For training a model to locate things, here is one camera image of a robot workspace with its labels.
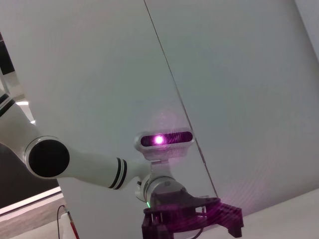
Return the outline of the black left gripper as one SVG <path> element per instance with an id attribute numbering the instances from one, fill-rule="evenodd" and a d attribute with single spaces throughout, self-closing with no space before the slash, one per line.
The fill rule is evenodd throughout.
<path id="1" fill-rule="evenodd" d="M 216 197 L 199 198 L 185 190 L 170 193 L 152 193 L 149 208 L 144 209 L 142 223 L 143 239 L 173 239 L 168 230 L 196 230 L 207 226 L 207 213 L 197 212 L 197 208 L 211 211 L 215 224 L 228 230 L 233 237 L 242 236 L 242 209 L 221 203 Z"/>

